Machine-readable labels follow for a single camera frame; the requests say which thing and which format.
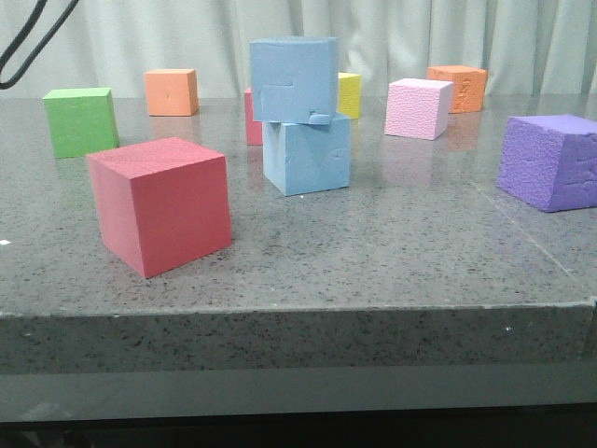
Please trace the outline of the yellow foam cube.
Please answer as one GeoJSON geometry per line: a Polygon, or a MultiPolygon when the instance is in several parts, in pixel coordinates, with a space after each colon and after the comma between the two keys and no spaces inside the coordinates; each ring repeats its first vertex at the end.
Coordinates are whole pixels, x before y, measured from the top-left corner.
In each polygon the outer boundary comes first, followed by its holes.
{"type": "Polygon", "coordinates": [[[338,111],[350,119],[360,118],[361,76],[339,72],[338,111]]]}

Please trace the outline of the small red foam cube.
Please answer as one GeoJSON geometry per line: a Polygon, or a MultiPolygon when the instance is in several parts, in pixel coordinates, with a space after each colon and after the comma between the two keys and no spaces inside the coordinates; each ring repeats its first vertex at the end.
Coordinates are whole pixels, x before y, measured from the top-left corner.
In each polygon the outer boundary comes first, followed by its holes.
{"type": "Polygon", "coordinates": [[[248,146],[262,146],[262,123],[255,119],[252,90],[247,88],[243,94],[245,112],[245,137],[248,146]]]}

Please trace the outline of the orange foam cube left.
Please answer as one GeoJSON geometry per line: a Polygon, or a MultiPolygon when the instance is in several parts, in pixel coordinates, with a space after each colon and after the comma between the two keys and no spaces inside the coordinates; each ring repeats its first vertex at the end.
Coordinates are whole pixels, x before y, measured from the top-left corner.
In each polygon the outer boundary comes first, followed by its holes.
{"type": "Polygon", "coordinates": [[[199,110],[195,69],[155,69],[144,73],[148,114],[188,117],[199,110]]]}

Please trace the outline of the large red foam cube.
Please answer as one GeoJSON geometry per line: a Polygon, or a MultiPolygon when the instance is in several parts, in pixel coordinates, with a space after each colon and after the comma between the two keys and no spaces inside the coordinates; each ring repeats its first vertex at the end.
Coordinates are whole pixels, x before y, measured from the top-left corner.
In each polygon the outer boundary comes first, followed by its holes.
{"type": "Polygon", "coordinates": [[[230,245],[223,154],[169,137],[86,160],[103,243],[143,277],[230,245]]]}

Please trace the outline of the grey curtain backdrop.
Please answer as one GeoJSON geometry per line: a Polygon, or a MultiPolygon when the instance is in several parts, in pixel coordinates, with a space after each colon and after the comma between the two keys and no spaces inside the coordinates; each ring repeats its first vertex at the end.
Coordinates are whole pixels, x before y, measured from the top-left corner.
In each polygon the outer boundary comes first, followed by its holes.
{"type": "Polygon", "coordinates": [[[284,35],[335,36],[366,95],[451,64],[487,69],[490,95],[596,90],[592,1],[83,1],[4,96],[140,97],[145,71],[193,68],[202,97],[234,97],[250,82],[250,43],[284,35]]]}

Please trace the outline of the green foam cube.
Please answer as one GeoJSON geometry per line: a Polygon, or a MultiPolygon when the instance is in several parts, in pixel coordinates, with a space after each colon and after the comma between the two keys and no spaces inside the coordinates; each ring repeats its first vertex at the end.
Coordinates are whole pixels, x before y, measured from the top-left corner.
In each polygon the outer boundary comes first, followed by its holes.
{"type": "Polygon", "coordinates": [[[52,90],[43,97],[54,157],[74,158],[119,147],[112,90],[52,90]]]}

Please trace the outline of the light blue cube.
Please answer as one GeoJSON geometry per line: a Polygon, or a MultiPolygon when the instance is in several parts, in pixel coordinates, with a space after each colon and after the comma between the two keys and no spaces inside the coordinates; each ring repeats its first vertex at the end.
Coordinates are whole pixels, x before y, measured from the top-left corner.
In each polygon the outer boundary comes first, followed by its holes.
{"type": "Polygon", "coordinates": [[[327,125],[263,124],[263,171],[283,195],[345,188],[351,176],[351,119],[327,125]]]}
{"type": "Polygon", "coordinates": [[[254,118],[327,125],[338,106],[336,37],[283,36],[249,44],[254,118]]]}

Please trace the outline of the purple foam cube right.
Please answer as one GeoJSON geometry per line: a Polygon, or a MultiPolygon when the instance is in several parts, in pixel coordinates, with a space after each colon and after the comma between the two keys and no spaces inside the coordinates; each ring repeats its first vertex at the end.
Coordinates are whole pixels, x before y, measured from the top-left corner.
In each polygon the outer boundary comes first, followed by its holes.
{"type": "Polygon", "coordinates": [[[511,117],[496,186],[543,212],[596,205],[596,122],[574,115],[511,117]]]}

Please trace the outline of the orange foam cube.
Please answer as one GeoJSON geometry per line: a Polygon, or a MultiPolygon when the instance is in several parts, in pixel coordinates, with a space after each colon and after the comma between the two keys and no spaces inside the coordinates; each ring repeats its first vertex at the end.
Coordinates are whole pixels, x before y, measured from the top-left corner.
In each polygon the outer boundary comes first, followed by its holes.
{"type": "Polygon", "coordinates": [[[148,114],[188,117],[199,110],[195,69],[155,69],[144,73],[148,114]]]}
{"type": "Polygon", "coordinates": [[[439,65],[429,66],[426,75],[428,79],[453,83],[452,114],[479,112],[482,109],[488,78],[486,69],[467,65],[439,65]]]}

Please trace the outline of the pink foam cube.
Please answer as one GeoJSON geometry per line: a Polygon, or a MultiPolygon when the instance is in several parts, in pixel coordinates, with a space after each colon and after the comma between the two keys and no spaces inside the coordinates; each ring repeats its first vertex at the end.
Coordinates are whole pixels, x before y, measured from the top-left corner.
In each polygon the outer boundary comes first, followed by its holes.
{"type": "Polygon", "coordinates": [[[437,139],[448,126],[454,84],[450,81],[402,78],[388,86],[384,133],[437,139]]]}

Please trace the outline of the orange foam cube right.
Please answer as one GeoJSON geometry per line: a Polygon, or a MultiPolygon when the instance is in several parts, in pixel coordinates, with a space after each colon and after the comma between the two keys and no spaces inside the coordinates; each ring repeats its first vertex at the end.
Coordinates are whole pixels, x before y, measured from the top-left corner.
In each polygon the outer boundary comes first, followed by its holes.
{"type": "Polygon", "coordinates": [[[426,75],[428,79],[453,83],[452,114],[479,112],[482,109],[488,78],[486,69],[467,65],[439,65],[429,66],[426,75]]]}

